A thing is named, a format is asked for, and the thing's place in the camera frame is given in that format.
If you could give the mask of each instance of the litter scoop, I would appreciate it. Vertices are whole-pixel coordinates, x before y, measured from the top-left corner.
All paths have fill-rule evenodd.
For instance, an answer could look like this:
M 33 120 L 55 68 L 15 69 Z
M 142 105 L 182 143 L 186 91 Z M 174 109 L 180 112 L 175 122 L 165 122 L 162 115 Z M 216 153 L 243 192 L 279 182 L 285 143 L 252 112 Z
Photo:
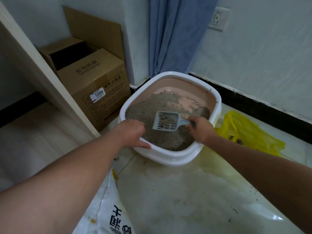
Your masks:
M 189 122 L 187 120 L 183 120 L 180 117 L 180 114 L 177 112 L 157 111 L 153 129 L 162 131 L 176 131 L 179 126 L 187 124 L 191 124 L 193 127 L 195 127 L 195 123 L 193 121 Z

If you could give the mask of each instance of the open cardboard box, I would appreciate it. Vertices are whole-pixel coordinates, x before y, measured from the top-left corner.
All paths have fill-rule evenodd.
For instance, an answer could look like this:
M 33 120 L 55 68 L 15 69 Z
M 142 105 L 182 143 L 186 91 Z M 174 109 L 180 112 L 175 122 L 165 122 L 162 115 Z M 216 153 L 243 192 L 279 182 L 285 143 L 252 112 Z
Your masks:
M 130 97 L 120 24 L 63 6 L 73 37 L 39 49 L 70 95 L 101 131 Z

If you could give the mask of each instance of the yellow plastic bag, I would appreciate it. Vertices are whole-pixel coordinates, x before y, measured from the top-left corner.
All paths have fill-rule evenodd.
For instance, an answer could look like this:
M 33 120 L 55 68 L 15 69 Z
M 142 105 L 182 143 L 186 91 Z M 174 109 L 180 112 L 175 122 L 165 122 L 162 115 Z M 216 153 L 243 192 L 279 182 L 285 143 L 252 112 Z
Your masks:
M 280 156 L 279 152 L 285 149 L 285 142 L 261 130 L 257 124 L 236 111 L 228 112 L 224 116 L 223 125 L 215 130 L 223 138 L 275 156 Z

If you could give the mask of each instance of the forearm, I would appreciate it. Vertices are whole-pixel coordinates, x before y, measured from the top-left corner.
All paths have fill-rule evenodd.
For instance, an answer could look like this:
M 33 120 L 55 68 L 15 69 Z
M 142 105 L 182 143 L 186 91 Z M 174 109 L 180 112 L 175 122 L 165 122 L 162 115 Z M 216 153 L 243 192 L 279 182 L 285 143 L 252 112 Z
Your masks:
M 2 193 L 0 226 L 6 233 L 71 233 L 121 149 L 119 141 L 108 133 Z
M 303 231 L 310 233 L 312 170 L 213 136 L 205 143 Z

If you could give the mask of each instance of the electrical socket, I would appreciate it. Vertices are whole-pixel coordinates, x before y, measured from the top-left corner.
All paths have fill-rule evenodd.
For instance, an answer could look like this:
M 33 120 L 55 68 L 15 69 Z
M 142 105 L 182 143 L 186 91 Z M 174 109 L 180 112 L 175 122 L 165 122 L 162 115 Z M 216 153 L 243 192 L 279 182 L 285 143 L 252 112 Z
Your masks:
M 230 16 L 230 11 L 231 9 L 228 8 L 216 7 L 208 28 L 218 31 L 224 31 L 228 18 Z

